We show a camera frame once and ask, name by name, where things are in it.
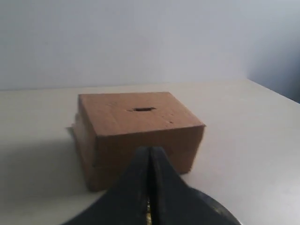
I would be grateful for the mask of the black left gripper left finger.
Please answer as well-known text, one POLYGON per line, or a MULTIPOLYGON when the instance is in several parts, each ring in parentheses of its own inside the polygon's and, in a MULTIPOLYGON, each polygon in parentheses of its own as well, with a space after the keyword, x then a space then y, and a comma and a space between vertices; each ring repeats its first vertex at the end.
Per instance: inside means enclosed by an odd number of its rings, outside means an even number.
POLYGON ((127 169, 100 198, 66 225, 147 224, 149 147, 139 147, 127 169))

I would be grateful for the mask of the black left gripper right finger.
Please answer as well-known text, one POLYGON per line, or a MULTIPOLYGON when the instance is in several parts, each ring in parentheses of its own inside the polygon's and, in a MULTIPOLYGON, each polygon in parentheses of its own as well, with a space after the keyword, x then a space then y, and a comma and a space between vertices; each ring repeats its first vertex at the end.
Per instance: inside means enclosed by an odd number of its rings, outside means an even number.
POLYGON ((190 187, 161 147, 150 148, 150 213, 154 225, 239 225, 209 195, 190 187))

